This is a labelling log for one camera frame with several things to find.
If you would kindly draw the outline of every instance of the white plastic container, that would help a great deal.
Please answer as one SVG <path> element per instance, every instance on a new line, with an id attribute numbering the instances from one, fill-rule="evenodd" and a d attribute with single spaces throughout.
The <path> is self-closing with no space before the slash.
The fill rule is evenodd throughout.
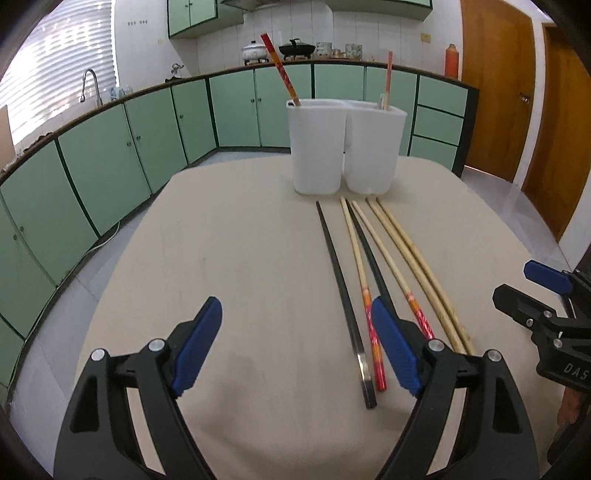
<path id="1" fill-rule="evenodd" d="M 342 100 L 287 102 L 294 188 L 304 195 L 330 195 L 340 188 L 348 106 Z"/>
<path id="2" fill-rule="evenodd" d="M 362 195 L 386 193 L 394 179 L 407 114 L 391 106 L 346 101 L 345 180 Z"/>

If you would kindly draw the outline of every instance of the green cabinet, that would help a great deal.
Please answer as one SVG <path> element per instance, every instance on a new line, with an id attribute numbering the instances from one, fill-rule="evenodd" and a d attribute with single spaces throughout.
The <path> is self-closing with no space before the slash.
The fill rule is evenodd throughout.
<path id="1" fill-rule="evenodd" d="M 101 235 L 149 198 L 123 105 L 76 125 L 58 142 L 82 203 Z"/>
<path id="2" fill-rule="evenodd" d="M 312 97 L 310 65 L 288 65 L 285 71 L 299 98 Z M 275 68 L 255 70 L 258 120 L 263 147 L 289 147 L 290 130 L 285 103 L 290 96 Z"/>
<path id="3" fill-rule="evenodd" d="M 367 67 L 365 79 L 365 98 L 367 102 L 378 103 L 379 96 L 384 92 L 386 84 L 386 69 Z M 417 74 L 394 70 L 390 81 L 390 105 L 400 108 L 407 113 L 400 155 L 408 155 L 408 145 L 413 127 L 414 103 L 417 95 Z"/>
<path id="4" fill-rule="evenodd" d="M 189 0 L 168 0 L 168 29 L 170 34 L 180 32 L 190 26 Z"/>
<path id="5" fill-rule="evenodd" d="M 192 163 L 216 148 L 205 80 L 174 86 L 173 97 L 187 161 Z"/>
<path id="6" fill-rule="evenodd" d="M 430 140 L 428 138 L 413 137 L 410 149 L 411 157 L 433 160 L 451 170 L 456 160 L 457 147 Z"/>
<path id="7" fill-rule="evenodd" d="M 418 104 L 464 116 L 468 89 L 444 80 L 421 75 Z"/>
<path id="8" fill-rule="evenodd" d="M 21 238 L 4 202 L 0 202 L 0 313 L 21 335 L 27 336 L 54 293 L 55 285 L 43 273 Z M 3 351 L 4 345 L 0 347 L 0 352 Z M 3 363 L 4 358 L 0 359 L 0 365 Z"/>
<path id="9" fill-rule="evenodd" d="M 72 191 L 55 142 L 29 158 L 0 192 L 27 245 L 60 283 L 97 236 Z"/>
<path id="10" fill-rule="evenodd" d="M 125 102 L 129 127 L 148 184 L 157 192 L 187 166 L 170 89 Z"/>
<path id="11" fill-rule="evenodd" d="M 314 65 L 315 98 L 363 100 L 363 67 L 359 65 Z"/>
<path id="12" fill-rule="evenodd" d="M 18 335 L 0 319 L 0 383 L 3 385 L 8 386 L 10 383 L 12 370 L 17 363 L 22 344 L 23 341 Z M 2 392 L 0 392 L 0 400 L 6 401 L 5 394 Z"/>
<path id="13" fill-rule="evenodd" d="M 259 147 L 252 70 L 218 75 L 209 82 L 220 147 Z"/>

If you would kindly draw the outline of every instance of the orange thermos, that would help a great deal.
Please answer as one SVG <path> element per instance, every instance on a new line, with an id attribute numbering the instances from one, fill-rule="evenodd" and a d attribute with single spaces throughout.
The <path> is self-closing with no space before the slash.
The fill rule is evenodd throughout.
<path id="1" fill-rule="evenodd" d="M 450 43 L 449 48 L 445 51 L 445 76 L 457 79 L 459 64 L 460 53 L 456 50 L 456 46 Z"/>

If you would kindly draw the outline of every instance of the blue gripper pad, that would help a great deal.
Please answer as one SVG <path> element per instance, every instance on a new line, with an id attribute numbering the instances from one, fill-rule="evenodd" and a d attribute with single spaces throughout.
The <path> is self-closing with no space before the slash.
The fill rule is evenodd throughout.
<path id="1" fill-rule="evenodd" d="M 180 397 L 195 384 L 197 376 L 222 325 L 222 304 L 210 297 L 206 309 L 195 318 L 193 331 L 181 347 L 175 361 L 174 378 L 170 388 Z"/>
<path id="2" fill-rule="evenodd" d="M 418 396 L 423 389 L 418 376 L 418 359 L 379 297 L 372 303 L 371 315 L 398 383 L 413 397 Z"/>
<path id="3" fill-rule="evenodd" d="M 573 291 L 573 284 L 568 275 L 535 260 L 530 260 L 525 264 L 523 273 L 528 280 L 542 285 L 558 295 L 566 295 Z"/>

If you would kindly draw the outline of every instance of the wall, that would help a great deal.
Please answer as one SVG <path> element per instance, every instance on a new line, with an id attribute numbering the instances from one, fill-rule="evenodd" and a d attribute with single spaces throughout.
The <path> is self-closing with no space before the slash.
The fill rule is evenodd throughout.
<path id="1" fill-rule="evenodd" d="M 462 13 L 459 0 L 433 0 L 433 8 L 420 22 L 390 15 L 333 13 L 318 0 L 263 7 L 246 13 L 242 25 L 199 37 L 199 70 L 204 74 L 241 65 L 241 48 L 251 40 L 261 42 L 261 34 L 267 32 L 276 46 L 294 37 L 311 44 L 330 41 L 343 51 L 345 44 L 359 43 L 365 60 L 385 61 L 392 50 L 396 64 L 443 74 L 449 44 L 462 51 Z M 431 35 L 430 44 L 421 42 L 421 33 Z"/>
<path id="2" fill-rule="evenodd" d="M 134 90 L 163 83 L 173 63 L 200 73 L 195 39 L 168 39 L 166 0 L 116 0 L 115 54 L 119 84 Z"/>

